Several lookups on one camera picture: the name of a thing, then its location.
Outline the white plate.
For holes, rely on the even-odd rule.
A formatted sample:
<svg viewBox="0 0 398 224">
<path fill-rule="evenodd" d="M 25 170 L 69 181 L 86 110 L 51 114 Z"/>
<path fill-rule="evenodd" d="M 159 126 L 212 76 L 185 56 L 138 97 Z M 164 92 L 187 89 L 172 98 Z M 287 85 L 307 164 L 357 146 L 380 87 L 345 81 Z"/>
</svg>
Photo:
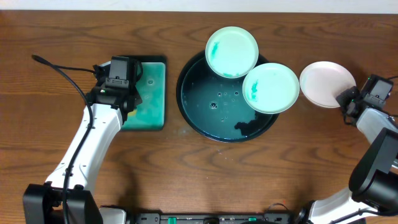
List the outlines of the white plate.
<svg viewBox="0 0 398 224">
<path fill-rule="evenodd" d="M 300 74 L 299 83 L 305 97 L 323 108 L 339 108 L 336 97 L 356 86 L 354 77 L 345 67 L 328 61 L 306 66 Z"/>
</svg>

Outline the green yellow sponge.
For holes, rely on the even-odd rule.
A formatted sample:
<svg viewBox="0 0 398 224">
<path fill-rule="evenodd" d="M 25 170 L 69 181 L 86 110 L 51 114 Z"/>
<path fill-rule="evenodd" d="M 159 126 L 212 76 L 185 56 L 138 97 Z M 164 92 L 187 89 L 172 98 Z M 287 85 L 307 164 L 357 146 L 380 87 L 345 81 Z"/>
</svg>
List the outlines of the green yellow sponge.
<svg viewBox="0 0 398 224">
<path fill-rule="evenodd" d="M 130 118 L 130 117 L 135 117 L 136 114 L 137 114 L 137 109 L 134 108 L 132 111 L 128 112 L 127 117 L 128 117 L 128 118 Z"/>
</svg>

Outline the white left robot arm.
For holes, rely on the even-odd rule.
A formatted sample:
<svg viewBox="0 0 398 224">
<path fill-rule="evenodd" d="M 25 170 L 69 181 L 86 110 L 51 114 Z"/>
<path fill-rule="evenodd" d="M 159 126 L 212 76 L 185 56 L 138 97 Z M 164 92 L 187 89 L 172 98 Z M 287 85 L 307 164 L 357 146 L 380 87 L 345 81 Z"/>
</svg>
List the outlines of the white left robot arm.
<svg viewBox="0 0 398 224">
<path fill-rule="evenodd" d="M 129 223 L 127 211 L 98 208 L 93 198 L 110 143 L 142 99 L 135 86 L 94 87 L 78 131 L 44 184 L 29 184 L 22 201 L 26 223 Z"/>
</svg>

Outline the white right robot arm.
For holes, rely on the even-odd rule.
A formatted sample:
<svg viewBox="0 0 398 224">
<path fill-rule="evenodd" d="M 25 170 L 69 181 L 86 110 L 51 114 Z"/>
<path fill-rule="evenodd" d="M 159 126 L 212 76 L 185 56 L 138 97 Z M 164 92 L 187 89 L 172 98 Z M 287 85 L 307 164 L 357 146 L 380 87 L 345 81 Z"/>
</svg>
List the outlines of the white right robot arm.
<svg viewBox="0 0 398 224">
<path fill-rule="evenodd" d="M 367 217 L 397 215 L 397 123 L 382 111 L 390 88 L 353 86 L 336 100 L 343 116 L 370 143 L 354 168 L 348 187 L 324 200 L 311 201 L 301 209 L 295 223 L 365 223 Z"/>
</svg>

